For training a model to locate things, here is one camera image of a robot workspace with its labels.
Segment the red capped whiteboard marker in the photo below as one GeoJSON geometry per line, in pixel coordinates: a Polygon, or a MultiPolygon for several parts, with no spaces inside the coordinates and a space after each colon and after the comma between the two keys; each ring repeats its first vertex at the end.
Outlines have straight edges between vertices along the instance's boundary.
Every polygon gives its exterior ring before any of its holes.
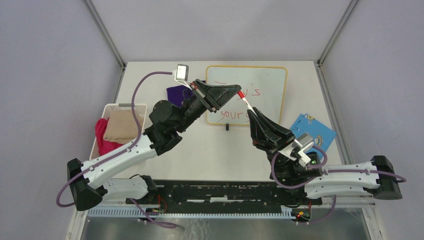
{"type": "Polygon", "coordinates": [[[248,110],[250,110],[250,111],[252,111],[252,112],[254,112],[254,109],[253,109],[253,107],[250,105],[250,103],[248,102],[248,100],[246,99],[246,96],[245,96],[245,94],[241,91],[241,90],[239,90],[238,92],[237,92],[237,95],[239,96],[239,98],[244,102],[244,104],[246,105],[246,107],[247,107],[247,109],[248,110]]]}

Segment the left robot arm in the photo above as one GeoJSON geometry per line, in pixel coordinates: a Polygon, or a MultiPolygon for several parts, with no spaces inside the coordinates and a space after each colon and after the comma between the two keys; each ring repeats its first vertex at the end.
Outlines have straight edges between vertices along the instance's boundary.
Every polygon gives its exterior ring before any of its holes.
{"type": "Polygon", "coordinates": [[[67,183],[77,211],[86,211],[101,202],[117,199],[142,200],[153,203],[157,189],[153,179],[143,175],[141,180],[114,176],[142,161],[160,156],[174,148],[181,140],[181,133],[206,111],[215,113],[229,102],[241,86],[209,85],[199,79],[191,82],[192,95],[177,106],[168,100],[158,101],[149,119],[152,125],[138,132],[129,143],[93,160],[77,158],[67,163],[67,183]]]}

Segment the yellow framed whiteboard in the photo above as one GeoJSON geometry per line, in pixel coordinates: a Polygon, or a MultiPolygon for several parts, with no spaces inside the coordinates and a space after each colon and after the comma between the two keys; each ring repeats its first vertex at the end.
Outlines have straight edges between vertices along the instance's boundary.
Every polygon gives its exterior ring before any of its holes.
{"type": "MultiPolygon", "coordinates": [[[[209,85],[239,85],[246,100],[275,123],[282,118],[288,71],[282,66],[210,65],[205,80],[209,85]]],[[[216,113],[208,112],[211,125],[248,126],[247,106],[236,94],[216,113]]]]}

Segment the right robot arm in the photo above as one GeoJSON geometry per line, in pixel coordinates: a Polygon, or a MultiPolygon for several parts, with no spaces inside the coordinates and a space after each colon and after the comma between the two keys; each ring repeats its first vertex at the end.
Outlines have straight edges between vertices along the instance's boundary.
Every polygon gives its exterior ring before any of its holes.
{"type": "Polygon", "coordinates": [[[400,184],[407,179],[395,173],[384,155],[347,165],[328,164],[325,148],[335,132],[321,123],[288,129],[266,117],[257,108],[248,109],[252,144],[264,151],[270,176],[289,199],[302,204],[326,196],[370,195],[377,200],[400,200],[400,184]]]}

